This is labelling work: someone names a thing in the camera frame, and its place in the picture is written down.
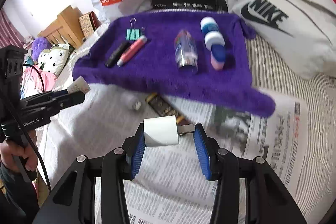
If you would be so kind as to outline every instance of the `pink highlighter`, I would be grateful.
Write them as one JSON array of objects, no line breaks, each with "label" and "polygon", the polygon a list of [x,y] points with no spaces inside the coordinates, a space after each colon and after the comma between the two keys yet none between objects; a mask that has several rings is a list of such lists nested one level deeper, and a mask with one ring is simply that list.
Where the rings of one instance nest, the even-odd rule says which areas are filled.
[{"label": "pink highlighter", "polygon": [[140,36],[137,41],[135,41],[130,47],[122,54],[117,62],[118,67],[127,63],[147,42],[147,37],[144,35]]}]

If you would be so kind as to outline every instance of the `pink blanket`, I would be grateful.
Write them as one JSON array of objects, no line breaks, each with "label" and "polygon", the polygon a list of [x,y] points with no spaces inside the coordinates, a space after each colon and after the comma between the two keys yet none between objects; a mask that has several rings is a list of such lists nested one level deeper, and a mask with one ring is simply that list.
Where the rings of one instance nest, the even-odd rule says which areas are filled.
[{"label": "pink blanket", "polygon": [[[42,76],[45,91],[52,90],[57,80],[57,76],[51,72],[40,70],[37,65],[34,65],[34,67],[37,68],[37,70],[40,72]],[[36,93],[43,92],[41,79],[33,68],[30,67],[26,68],[22,78],[23,78],[22,84],[24,85],[24,88],[22,90],[28,88],[29,90],[35,89]]]}]

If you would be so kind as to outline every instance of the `nike logo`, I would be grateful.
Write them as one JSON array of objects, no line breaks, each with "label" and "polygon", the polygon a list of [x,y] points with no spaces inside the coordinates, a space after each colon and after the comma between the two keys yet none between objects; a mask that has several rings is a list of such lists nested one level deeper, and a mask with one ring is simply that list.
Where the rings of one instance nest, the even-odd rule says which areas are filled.
[{"label": "nike logo", "polygon": [[[261,15],[265,20],[251,15],[249,8],[251,8],[256,13]],[[293,37],[290,33],[280,29],[278,26],[278,22],[283,22],[284,19],[288,18],[288,15],[286,15],[283,11],[278,9],[275,5],[270,3],[268,0],[255,0],[251,4],[247,3],[241,9],[241,15],[247,20],[251,20],[253,22],[266,25],[273,29],[277,29]]]}]

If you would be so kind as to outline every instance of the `screw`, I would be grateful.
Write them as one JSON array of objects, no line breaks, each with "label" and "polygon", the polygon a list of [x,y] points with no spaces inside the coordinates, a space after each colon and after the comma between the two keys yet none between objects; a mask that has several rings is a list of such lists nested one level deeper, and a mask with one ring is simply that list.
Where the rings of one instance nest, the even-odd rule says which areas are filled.
[{"label": "screw", "polygon": [[218,154],[220,154],[220,155],[226,155],[227,154],[227,150],[225,148],[219,148],[218,149]]},{"label": "screw", "polygon": [[255,161],[259,164],[263,164],[265,162],[264,158],[262,158],[262,157],[256,157]]},{"label": "screw", "polygon": [[86,160],[86,157],[84,155],[80,155],[80,156],[77,157],[78,162],[83,162],[85,160]]},{"label": "screw", "polygon": [[120,154],[124,153],[124,150],[121,147],[118,147],[114,150],[114,153],[116,155],[120,155]]}]

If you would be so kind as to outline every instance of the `human hand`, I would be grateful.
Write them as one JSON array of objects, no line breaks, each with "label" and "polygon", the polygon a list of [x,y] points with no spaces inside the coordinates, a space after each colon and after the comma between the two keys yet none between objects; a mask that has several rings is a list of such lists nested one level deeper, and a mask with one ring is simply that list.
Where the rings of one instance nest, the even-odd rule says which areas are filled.
[{"label": "human hand", "polygon": [[[36,131],[32,130],[28,133],[35,144],[37,140]],[[35,171],[38,164],[37,155],[30,145],[28,145],[26,148],[23,148],[11,140],[5,140],[0,144],[0,155],[4,166],[15,173],[20,173],[20,170],[16,166],[13,156],[19,156],[24,159],[28,158],[25,165],[27,171]]]}]

